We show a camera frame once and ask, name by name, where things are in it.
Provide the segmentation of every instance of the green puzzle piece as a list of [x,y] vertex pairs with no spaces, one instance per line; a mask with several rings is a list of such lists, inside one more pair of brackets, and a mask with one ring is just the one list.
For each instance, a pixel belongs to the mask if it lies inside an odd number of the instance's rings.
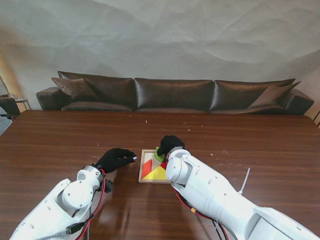
[[158,149],[159,149],[159,147],[157,146],[157,147],[155,148],[155,151],[154,151],[153,156],[154,156],[154,158],[157,159],[160,163],[163,163],[166,156],[165,156],[164,154],[161,155],[161,156],[158,156],[158,153],[157,153]]

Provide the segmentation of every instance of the black glove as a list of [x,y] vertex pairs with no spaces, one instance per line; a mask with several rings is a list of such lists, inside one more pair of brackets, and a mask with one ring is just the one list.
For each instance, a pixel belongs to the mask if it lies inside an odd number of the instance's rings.
[[136,155],[128,149],[112,148],[108,150],[94,166],[103,169],[104,172],[108,174],[118,168],[135,162],[137,158],[134,159],[134,157],[136,157]]
[[156,152],[158,156],[167,155],[175,147],[184,147],[185,143],[174,135],[166,135],[160,143],[160,148]]

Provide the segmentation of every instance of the tangram puzzle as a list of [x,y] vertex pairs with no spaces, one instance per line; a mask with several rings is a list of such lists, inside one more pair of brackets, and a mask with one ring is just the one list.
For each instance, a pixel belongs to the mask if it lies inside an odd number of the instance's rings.
[[154,158],[155,150],[142,150],[139,171],[139,183],[169,184],[166,179],[167,162],[160,162]]

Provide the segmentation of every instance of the yellow triangle piece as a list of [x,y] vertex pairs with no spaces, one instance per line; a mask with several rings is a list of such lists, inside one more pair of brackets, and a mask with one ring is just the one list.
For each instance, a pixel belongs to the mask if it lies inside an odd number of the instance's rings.
[[143,179],[146,180],[166,180],[166,170],[162,166],[157,166]]

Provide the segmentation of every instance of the chair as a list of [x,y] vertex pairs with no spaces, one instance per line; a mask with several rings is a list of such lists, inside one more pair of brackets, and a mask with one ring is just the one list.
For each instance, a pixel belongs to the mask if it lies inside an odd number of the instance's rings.
[[20,110],[15,99],[13,97],[9,97],[8,94],[0,95],[0,108],[3,108],[6,112],[6,114],[1,114],[1,117],[14,120],[20,115]]

